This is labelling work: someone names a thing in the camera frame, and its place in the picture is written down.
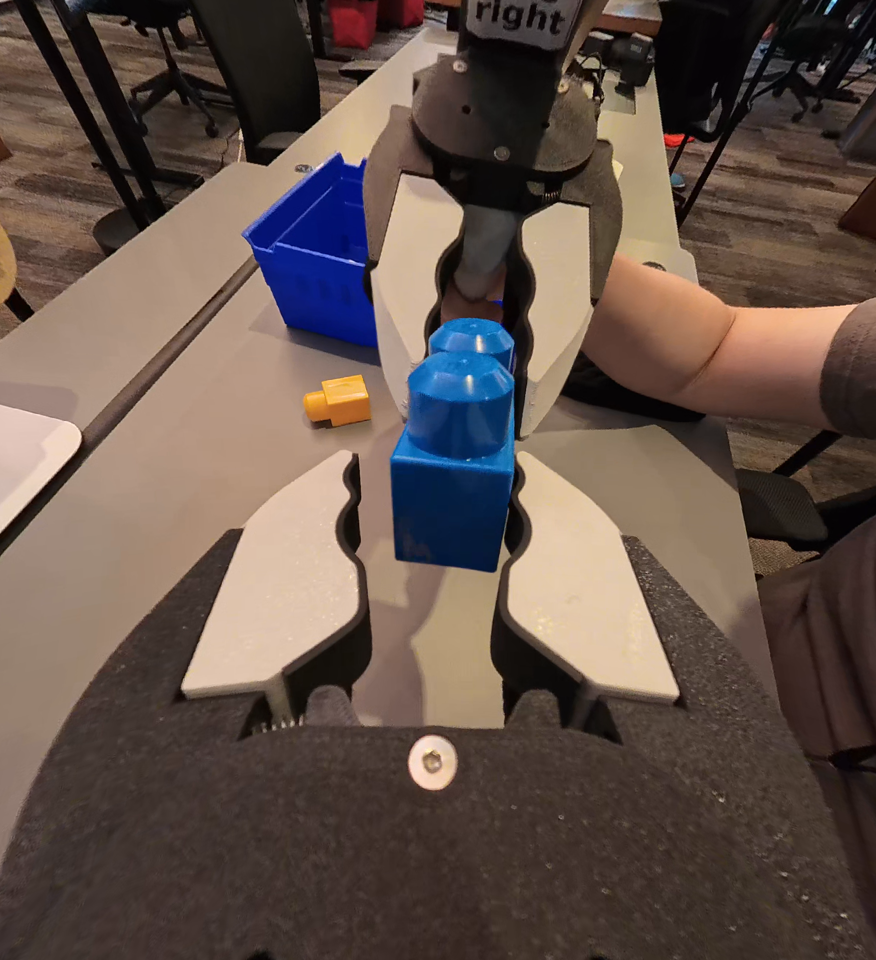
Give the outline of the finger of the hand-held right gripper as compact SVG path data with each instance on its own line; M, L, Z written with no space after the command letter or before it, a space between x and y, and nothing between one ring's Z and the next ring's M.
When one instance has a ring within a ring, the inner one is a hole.
M563 390L592 308L588 209L557 202L527 217L509 252L518 438L538 428Z
M377 266L372 304L385 382L403 420L408 378L427 354L426 326L439 303L439 266L457 242L462 207L442 186L414 174L399 177Z

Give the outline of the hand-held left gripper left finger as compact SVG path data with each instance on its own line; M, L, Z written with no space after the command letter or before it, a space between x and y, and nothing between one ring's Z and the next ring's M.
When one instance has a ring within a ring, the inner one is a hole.
M259 693L274 714L303 714L318 687L351 690L372 655L360 500L359 458L342 450L251 515L184 673L186 698Z

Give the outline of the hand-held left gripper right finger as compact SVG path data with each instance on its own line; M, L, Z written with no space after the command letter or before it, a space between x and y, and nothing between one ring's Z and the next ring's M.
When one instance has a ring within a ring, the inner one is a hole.
M617 525L536 456L516 455L492 619L505 698L546 690L561 712L599 699L673 706L680 697Z

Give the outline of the blue plastic bin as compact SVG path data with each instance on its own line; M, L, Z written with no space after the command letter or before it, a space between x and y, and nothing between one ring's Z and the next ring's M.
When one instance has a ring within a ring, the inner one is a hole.
M376 348L363 181L367 162L336 153L243 232L284 323Z

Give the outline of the orange one-stud mega block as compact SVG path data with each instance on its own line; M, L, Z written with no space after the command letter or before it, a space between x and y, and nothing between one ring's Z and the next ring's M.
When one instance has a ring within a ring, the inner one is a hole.
M360 374L323 381L319 390L304 395L302 405L316 424L349 426L372 418L370 395Z

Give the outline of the blue mega block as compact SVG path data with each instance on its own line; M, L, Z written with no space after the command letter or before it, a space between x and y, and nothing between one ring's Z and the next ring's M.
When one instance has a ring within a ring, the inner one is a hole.
M497 570L515 474L515 346L498 322L456 318L408 377L390 460L399 561Z

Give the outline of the person's right forearm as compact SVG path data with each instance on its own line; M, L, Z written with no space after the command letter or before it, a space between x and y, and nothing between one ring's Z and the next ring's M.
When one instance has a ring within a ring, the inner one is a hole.
M581 349L616 383L706 415L833 429L820 384L854 304L730 306L617 254Z

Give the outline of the person's right hand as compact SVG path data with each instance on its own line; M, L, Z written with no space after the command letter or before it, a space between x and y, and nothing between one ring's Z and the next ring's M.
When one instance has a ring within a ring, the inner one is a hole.
M441 317L443 324L459 318L476 318L500 323L503 319L503 307L486 297L469 300L452 281L444 291Z

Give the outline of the black wrist rest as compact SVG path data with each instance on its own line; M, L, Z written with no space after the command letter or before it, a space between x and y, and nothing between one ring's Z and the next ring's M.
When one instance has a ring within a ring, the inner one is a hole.
M561 395L573 401L654 421L697 423L706 414L629 390L599 369L586 354L578 352Z

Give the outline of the black power box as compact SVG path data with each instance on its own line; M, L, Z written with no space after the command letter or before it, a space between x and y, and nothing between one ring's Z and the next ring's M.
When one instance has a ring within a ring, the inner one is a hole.
M633 95L646 86L655 65L653 39L637 32L618 36L594 31L585 39L580 54L616 72L619 79L615 91L621 95Z

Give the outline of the black swivel chair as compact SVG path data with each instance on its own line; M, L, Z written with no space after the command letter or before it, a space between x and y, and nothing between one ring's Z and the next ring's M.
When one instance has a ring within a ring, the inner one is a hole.
M735 478L749 537L798 552L826 552L876 516L876 486L816 502L792 477L738 469Z

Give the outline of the black office chair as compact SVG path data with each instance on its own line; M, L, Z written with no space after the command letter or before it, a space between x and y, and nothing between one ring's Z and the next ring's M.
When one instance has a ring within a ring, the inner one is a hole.
M187 42L180 30L180 21L190 14L188 2L114 1L109 2L110 13L129 22L141 35L148 31L156 33L160 44L165 69L155 77L130 88L128 106L139 131L148 130L144 116L158 103L175 93L181 104L196 108L204 116L204 132L208 138L217 138L219 128L211 114L207 94L227 97L228 91L220 84L183 71L171 52L169 42L184 50Z
M234 104L248 162L266 166L322 118L320 81L293 1L190 1Z

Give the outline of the rolling whiteboard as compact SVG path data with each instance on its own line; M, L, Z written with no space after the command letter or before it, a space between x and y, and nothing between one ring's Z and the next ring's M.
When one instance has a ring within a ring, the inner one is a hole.
M92 229L96 244L109 256L141 234L175 204L158 192L157 181L166 182L175 189L191 191L199 188L204 178L199 174L167 170L156 165L85 12L74 12L67 2L55 1L50 4L77 57L97 108L107 122L107 135L84 97L37 3L15 1L13 6L77 119L98 165L107 174L120 198L120 207L103 216Z

